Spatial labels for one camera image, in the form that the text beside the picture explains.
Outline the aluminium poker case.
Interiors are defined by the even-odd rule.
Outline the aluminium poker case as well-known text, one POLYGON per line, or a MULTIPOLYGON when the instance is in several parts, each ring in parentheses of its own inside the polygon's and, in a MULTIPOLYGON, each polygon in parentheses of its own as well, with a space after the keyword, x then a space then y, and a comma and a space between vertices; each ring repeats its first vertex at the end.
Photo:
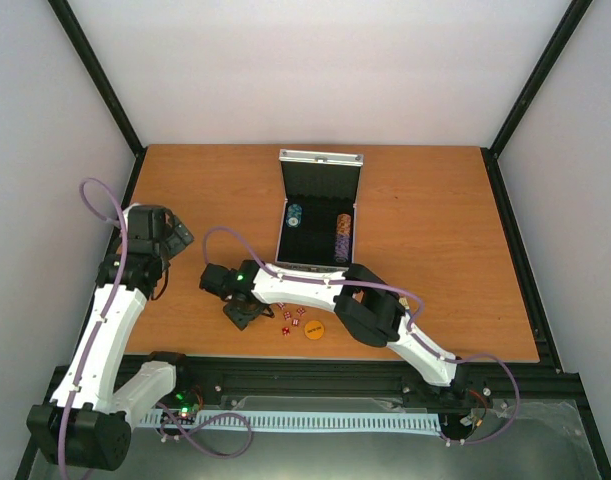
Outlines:
POLYGON ((356 207, 364 156, 283 148, 279 165, 284 187, 284 206, 275 261, 305 271, 345 270, 353 262, 356 207), (285 223, 287 206, 300 204, 301 224, 285 223), (336 220, 352 217, 351 258, 334 260, 336 220))

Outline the purple poker chip stack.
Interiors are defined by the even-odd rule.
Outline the purple poker chip stack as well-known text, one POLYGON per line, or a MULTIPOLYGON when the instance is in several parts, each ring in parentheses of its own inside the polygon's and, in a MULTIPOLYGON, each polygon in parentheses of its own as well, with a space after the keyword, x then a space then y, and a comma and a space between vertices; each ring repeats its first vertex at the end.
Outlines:
POLYGON ((339 233, 334 244, 334 260, 337 263, 347 263, 351 258, 351 236, 339 233))

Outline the red poker chip stack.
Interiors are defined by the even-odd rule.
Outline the red poker chip stack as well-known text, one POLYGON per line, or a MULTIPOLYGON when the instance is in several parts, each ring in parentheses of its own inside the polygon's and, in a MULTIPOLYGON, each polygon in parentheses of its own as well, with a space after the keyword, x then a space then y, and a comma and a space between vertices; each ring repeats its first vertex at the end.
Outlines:
POLYGON ((336 234, 339 236, 350 237, 352 234, 352 217, 343 213, 336 220, 336 234))

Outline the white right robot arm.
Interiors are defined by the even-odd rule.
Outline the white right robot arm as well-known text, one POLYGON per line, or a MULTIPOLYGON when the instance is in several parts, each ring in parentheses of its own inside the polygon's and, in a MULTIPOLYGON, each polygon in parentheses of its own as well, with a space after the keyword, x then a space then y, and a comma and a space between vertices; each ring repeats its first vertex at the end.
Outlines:
POLYGON ((367 267, 305 272, 245 260, 237 269, 206 265, 199 288, 224 302, 229 320, 244 330, 274 304, 295 304, 333 313, 356 341, 388 348, 409 363, 429 385, 454 388, 458 358, 416 326, 400 299, 402 290, 386 284, 367 267))

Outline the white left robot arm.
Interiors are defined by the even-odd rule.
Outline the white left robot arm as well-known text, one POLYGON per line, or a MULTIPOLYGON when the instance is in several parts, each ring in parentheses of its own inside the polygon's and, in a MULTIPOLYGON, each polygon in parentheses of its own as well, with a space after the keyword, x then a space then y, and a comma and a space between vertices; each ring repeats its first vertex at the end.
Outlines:
POLYGON ((114 471, 133 430, 166 397, 186 400, 193 378, 182 353, 151 353, 124 385, 116 384, 128 339, 146 304, 169 279, 170 261, 194 238, 169 209, 133 204, 120 222, 121 247, 101 263, 90 318, 76 353, 48 401, 26 424, 46 460, 61 470, 114 471))

